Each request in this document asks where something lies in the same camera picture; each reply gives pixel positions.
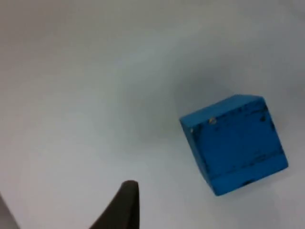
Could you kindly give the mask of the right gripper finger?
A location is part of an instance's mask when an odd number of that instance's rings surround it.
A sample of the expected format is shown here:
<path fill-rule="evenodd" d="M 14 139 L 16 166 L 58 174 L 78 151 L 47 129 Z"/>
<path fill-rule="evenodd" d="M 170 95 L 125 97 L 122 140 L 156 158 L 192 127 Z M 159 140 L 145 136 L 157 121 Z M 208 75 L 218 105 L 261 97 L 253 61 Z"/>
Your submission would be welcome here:
<path fill-rule="evenodd" d="M 134 180 L 124 181 L 104 212 L 91 229 L 138 229 L 139 184 Z"/>

